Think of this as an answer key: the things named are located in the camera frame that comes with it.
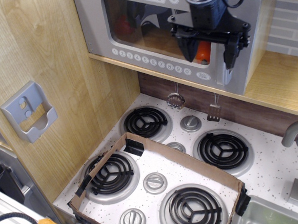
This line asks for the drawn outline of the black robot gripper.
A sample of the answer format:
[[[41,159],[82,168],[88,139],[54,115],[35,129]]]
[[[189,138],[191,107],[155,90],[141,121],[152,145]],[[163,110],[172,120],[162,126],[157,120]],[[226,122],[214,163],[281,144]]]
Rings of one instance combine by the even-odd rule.
[[[193,62],[199,41],[225,45],[226,69],[232,69],[243,47],[250,43],[249,23],[232,16],[229,8],[238,8],[244,0],[230,5],[228,0],[185,0],[190,11],[168,17],[171,33],[177,39],[184,58]]]

